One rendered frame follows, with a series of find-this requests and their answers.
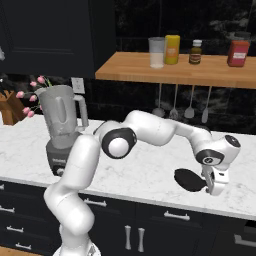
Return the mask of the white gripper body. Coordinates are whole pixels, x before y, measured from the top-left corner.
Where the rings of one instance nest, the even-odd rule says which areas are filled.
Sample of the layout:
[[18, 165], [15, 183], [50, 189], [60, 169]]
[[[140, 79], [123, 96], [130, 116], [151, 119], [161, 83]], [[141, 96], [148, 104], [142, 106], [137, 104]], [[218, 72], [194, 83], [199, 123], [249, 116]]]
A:
[[203, 176], [207, 184], [206, 191], [212, 196], [219, 196], [229, 183], [228, 171], [219, 170], [214, 166], [204, 166]]

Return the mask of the grey blender with clear jar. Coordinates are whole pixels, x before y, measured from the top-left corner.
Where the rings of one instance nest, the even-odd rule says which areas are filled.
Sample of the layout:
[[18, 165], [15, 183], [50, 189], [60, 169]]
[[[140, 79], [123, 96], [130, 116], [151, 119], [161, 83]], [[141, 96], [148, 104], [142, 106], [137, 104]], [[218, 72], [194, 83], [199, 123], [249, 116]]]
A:
[[53, 174], [61, 176], [73, 144], [89, 126], [85, 99], [67, 85], [40, 88], [36, 96], [50, 135], [46, 145], [48, 163]]

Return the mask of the hanging metal spoon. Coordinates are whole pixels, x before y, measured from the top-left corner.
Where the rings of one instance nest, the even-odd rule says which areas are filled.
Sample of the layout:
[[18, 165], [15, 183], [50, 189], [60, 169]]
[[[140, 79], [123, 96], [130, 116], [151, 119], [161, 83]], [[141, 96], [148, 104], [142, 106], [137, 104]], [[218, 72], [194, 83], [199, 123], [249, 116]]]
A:
[[205, 105], [205, 108], [202, 113], [201, 122], [203, 124], [207, 123], [207, 121], [208, 121], [208, 105], [209, 105], [209, 100], [210, 100], [210, 96], [211, 96], [211, 90], [212, 90], [212, 86], [209, 87], [206, 105]]

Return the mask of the dark appliance door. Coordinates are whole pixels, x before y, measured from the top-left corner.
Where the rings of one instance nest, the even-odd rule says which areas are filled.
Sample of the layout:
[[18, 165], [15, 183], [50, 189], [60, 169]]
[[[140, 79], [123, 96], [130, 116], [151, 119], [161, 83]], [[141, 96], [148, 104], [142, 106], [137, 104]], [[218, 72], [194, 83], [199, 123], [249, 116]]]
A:
[[256, 248], [237, 245], [234, 235], [256, 242], [256, 221], [229, 219], [218, 230], [210, 256], [256, 256]]

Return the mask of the hanging metal spatula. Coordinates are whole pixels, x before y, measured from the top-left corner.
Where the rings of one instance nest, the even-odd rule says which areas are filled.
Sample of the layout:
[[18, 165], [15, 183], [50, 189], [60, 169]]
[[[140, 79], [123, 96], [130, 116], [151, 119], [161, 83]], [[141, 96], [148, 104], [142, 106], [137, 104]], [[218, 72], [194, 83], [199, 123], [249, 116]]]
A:
[[[195, 89], [195, 86], [192, 86], [190, 102], [193, 102], [194, 89]], [[187, 119], [191, 119], [194, 117], [194, 109], [193, 109], [192, 105], [189, 105], [189, 107], [185, 110], [184, 117]]]

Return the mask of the dark cupboard door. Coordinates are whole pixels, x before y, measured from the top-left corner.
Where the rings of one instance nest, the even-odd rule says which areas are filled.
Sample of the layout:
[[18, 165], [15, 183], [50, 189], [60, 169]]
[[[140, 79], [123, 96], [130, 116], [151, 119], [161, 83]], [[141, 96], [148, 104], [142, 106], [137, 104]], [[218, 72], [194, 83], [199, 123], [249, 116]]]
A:
[[150, 221], [137, 221], [136, 225], [138, 243], [138, 228], [145, 229], [142, 256], [199, 256], [201, 228]]
[[134, 256], [134, 250], [127, 250], [125, 227], [132, 227], [132, 218], [107, 213], [95, 213], [95, 222], [89, 232], [92, 242], [101, 256]]

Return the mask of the hanging metal ladle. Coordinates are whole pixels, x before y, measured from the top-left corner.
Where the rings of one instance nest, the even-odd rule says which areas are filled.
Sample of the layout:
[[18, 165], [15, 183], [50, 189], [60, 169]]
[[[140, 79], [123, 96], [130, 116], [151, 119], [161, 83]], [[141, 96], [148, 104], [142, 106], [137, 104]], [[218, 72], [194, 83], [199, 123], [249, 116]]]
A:
[[162, 84], [159, 84], [159, 95], [158, 95], [158, 107], [155, 108], [152, 113], [158, 117], [163, 118], [165, 111], [161, 108], [161, 96], [162, 96]]

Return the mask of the dark sauce bottle white cap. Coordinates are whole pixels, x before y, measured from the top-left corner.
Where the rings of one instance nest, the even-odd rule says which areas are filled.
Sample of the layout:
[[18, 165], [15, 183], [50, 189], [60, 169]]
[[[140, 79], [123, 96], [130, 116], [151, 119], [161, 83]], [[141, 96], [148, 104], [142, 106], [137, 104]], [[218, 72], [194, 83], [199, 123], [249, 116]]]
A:
[[201, 62], [201, 54], [202, 54], [202, 41], [195, 39], [193, 41], [192, 48], [190, 49], [189, 54], [189, 63], [193, 65], [197, 65]]

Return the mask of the red jar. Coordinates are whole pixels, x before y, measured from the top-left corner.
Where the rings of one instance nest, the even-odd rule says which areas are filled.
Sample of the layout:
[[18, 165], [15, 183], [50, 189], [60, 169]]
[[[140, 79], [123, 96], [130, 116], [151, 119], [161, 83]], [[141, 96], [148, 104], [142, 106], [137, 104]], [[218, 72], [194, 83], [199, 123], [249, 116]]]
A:
[[227, 64], [230, 67], [243, 67], [250, 48], [249, 32], [236, 32], [235, 39], [231, 41], [228, 51]]

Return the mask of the yellow bottle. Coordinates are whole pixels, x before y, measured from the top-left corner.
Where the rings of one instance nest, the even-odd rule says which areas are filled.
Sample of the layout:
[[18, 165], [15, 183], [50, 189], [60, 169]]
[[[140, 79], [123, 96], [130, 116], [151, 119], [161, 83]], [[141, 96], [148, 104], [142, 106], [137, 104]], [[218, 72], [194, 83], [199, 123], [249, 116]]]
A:
[[180, 36], [166, 35], [164, 62], [168, 65], [177, 64], [178, 58], [179, 58], [179, 49], [180, 49]]

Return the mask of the clear glass cup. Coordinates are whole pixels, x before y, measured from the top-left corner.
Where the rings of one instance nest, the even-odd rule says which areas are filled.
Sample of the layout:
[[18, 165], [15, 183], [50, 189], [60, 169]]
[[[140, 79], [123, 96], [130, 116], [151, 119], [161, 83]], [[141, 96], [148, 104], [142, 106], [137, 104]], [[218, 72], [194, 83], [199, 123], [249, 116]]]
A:
[[164, 37], [151, 37], [148, 39], [150, 53], [150, 67], [162, 68], [164, 66]]

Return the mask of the wooden knife block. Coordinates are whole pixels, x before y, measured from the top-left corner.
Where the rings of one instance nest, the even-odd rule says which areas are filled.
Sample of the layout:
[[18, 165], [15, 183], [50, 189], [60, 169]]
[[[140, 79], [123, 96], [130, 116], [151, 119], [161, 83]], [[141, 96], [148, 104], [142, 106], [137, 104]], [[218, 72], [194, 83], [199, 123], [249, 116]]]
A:
[[25, 118], [23, 113], [24, 105], [16, 97], [14, 91], [5, 90], [5, 95], [0, 93], [0, 112], [5, 125], [15, 125]]

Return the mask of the dark upper cupboard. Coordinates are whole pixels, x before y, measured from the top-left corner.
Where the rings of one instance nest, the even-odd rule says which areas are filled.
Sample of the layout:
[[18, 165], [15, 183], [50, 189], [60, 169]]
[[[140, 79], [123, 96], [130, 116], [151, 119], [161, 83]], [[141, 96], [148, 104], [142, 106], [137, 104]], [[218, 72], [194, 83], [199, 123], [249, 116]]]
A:
[[114, 0], [0, 0], [0, 72], [93, 78], [116, 52]]

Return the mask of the wooden wall shelf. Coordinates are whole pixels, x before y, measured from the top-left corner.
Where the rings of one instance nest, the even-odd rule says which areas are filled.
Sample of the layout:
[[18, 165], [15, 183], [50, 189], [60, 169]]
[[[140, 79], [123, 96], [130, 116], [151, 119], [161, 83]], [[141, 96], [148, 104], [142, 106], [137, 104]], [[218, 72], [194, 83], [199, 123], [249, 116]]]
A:
[[98, 80], [181, 84], [256, 89], [256, 57], [248, 57], [243, 67], [229, 67], [227, 57], [203, 55], [199, 65], [180, 54], [177, 64], [150, 67], [150, 55], [116, 52], [96, 73]]

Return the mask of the white wall outlet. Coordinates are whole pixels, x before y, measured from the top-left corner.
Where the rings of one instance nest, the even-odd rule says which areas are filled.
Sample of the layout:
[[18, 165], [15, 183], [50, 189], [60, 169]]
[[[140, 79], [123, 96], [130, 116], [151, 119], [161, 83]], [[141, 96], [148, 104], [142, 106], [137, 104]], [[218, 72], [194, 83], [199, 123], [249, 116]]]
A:
[[73, 87], [73, 91], [75, 93], [84, 94], [85, 88], [84, 88], [84, 80], [82, 78], [71, 78], [71, 83]]

